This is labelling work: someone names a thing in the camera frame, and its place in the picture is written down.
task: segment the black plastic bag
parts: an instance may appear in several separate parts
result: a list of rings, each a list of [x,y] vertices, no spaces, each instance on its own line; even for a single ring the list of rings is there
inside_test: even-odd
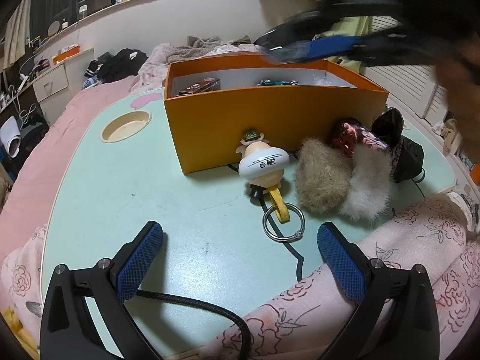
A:
[[[396,108],[390,108],[371,126],[371,132],[383,140],[392,154],[392,179],[399,183],[418,176],[423,169],[423,148],[410,138],[402,136],[403,117]]]

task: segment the yellow ribbon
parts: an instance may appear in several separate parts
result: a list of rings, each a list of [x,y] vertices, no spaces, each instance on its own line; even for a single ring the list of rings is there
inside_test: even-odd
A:
[[[278,220],[281,223],[288,222],[290,220],[290,214],[287,206],[283,202],[280,190],[277,186],[269,187],[267,188],[267,190],[270,193],[270,199],[272,200],[272,204],[277,206],[277,208],[275,209],[275,214],[277,214]]]

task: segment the round table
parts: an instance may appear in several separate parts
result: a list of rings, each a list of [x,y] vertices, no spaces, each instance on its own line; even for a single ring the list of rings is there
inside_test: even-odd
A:
[[[154,92],[161,97],[163,90]],[[316,244],[323,222],[334,222],[350,242],[357,242],[422,194],[432,195],[455,184],[447,160],[407,123],[404,135],[425,152],[423,181],[395,185],[389,211],[373,225],[305,212],[303,238],[277,243],[262,229],[270,201],[250,200],[248,184],[234,165],[182,174],[162,100],[143,106],[152,120],[137,134],[116,143],[100,140],[104,126],[138,105],[137,101],[131,106],[137,97],[127,97],[101,112],[70,162],[47,231],[43,298],[56,265],[63,263],[71,270],[92,267],[101,258],[113,257],[147,221],[154,220],[166,235],[142,288],[205,300],[245,315],[323,263]],[[199,137],[198,144],[214,140]],[[297,204],[295,163],[291,157],[281,189],[285,201],[293,204]],[[299,227],[298,217],[293,214],[291,219],[278,225],[285,235]],[[106,348],[120,355],[94,300],[87,299],[87,304]],[[199,347],[231,325],[230,320],[205,311],[144,298],[128,300],[125,306],[162,356]]]

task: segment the clothes pile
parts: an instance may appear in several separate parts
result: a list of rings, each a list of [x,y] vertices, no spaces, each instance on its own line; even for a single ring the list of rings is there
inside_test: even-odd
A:
[[[140,68],[138,79],[134,81],[130,93],[139,95],[143,92],[162,88],[167,77],[168,66],[172,62],[225,53],[260,52],[260,50],[259,46],[251,44],[248,36],[231,43],[221,40],[218,36],[205,39],[189,36],[186,46],[161,43]]]
[[[113,83],[128,76],[138,75],[138,70],[147,60],[147,55],[135,49],[123,49],[115,56],[106,52],[97,60],[91,61],[83,83],[83,88],[93,87],[101,83]]]

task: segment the blurry hand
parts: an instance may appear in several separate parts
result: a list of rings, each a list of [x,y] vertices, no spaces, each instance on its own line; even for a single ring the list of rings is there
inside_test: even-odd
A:
[[[470,62],[480,65],[480,38],[475,34],[459,45]],[[447,89],[449,110],[458,121],[462,134],[461,149],[476,163],[480,163],[480,86],[460,62],[441,61],[436,66],[438,83]]]

